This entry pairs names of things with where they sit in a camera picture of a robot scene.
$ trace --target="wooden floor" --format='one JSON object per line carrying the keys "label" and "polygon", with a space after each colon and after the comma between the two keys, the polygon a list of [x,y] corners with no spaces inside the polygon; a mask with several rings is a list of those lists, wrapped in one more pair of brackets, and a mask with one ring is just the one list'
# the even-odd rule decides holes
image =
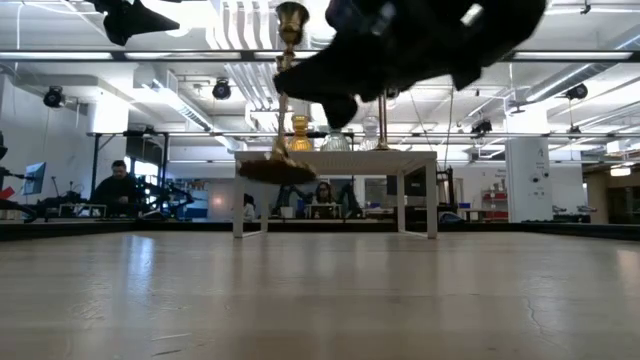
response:
{"label": "wooden floor", "polygon": [[0,243],[0,359],[639,359],[640,242],[111,234]]}

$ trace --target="spotlight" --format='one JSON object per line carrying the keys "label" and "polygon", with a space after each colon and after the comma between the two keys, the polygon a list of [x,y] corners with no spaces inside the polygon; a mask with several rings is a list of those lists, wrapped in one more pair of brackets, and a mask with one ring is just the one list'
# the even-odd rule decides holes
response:
{"label": "spotlight", "polygon": [[218,78],[216,85],[213,87],[213,97],[218,100],[227,100],[231,97],[231,87],[229,87],[229,79]]}
{"label": "spotlight", "polygon": [[398,97],[398,95],[400,95],[400,90],[399,89],[387,89],[386,90],[387,93],[387,99],[393,100],[395,98]]}
{"label": "spotlight", "polygon": [[491,120],[488,119],[480,120],[471,127],[472,134],[486,134],[491,131],[493,131],[493,126]]}
{"label": "spotlight", "polygon": [[62,86],[49,86],[49,91],[44,94],[42,102],[52,109],[59,109],[63,107],[65,98],[62,94]]}
{"label": "spotlight", "polygon": [[566,93],[564,93],[563,97],[566,97],[569,100],[582,100],[589,95],[589,89],[585,84],[580,84],[574,88],[569,89]]}

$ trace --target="gold vase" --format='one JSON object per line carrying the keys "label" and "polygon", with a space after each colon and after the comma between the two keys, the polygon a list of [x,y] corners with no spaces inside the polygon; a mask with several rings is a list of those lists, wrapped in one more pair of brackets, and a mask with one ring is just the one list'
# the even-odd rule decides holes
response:
{"label": "gold vase", "polygon": [[289,142],[291,151],[313,151],[313,145],[307,137],[309,118],[305,115],[296,115],[292,119],[294,135]]}

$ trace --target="fluorescent light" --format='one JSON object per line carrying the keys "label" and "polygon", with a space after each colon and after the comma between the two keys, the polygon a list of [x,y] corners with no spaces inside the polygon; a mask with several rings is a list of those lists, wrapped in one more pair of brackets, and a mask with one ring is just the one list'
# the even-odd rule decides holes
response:
{"label": "fluorescent light", "polygon": [[223,133],[223,136],[229,137],[276,137],[278,133],[275,132],[255,132],[255,133]]}
{"label": "fluorescent light", "polygon": [[169,136],[175,136],[175,137],[207,137],[207,136],[211,136],[211,134],[210,133],[183,132],[183,133],[169,133]]}
{"label": "fluorescent light", "polygon": [[206,164],[207,160],[169,160],[172,164]]}
{"label": "fluorescent light", "polygon": [[0,52],[0,60],[111,60],[108,52],[24,52],[3,51]]}
{"label": "fluorescent light", "polygon": [[[298,60],[308,59],[317,53],[317,51],[296,51],[295,58]],[[254,53],[255,58],[259,60],[273,60],[280,55],[282,55],[282,51],[258,51]]]}
{"label": "fluorescent light", "polygon": [[169,160],[172,164],[233,164],[235,160]]}
{"label": "fluorescent light", "polygon": [[181,60],[240,60],[242,56],[235,51],[199,51],[199,52],[154,52],[134,51],[124,55],[132,60],[181,59]]}
{"label": "fluorescent light", "polygon": [[610,174],[613,177],[629,176],[631,175],[631,168],[628,168],[628,167],[611,168]]}
{"label": "fluorescent light", "polygon": [[630,51],[551,51],[551,52],[537,52],[537,51],[518,51],[513,56],[515,60],[554,60],[554,61],[567,61],[567,60],[626,60],[633,55]]}

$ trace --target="glass vase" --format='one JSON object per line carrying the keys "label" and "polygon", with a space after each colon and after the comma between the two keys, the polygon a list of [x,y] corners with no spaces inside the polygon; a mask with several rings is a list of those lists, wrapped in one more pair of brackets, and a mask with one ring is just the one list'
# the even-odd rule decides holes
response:
{"label": "glass vase", "polygon": [[324,138],[324,142],[320,147],[321,151],[351,151],[349,141],[342,134],[340,129],[331,130],[329,135]]}
{"label": "glass vase", "polygon": [[364,139],[362,139],[360,147],[358,147],[358,151],[371,151],[376,149],[378,142],[380,141],[380,137],[378,136],[378,125],[379,121],[377,116],[367,116],[362,121]]}

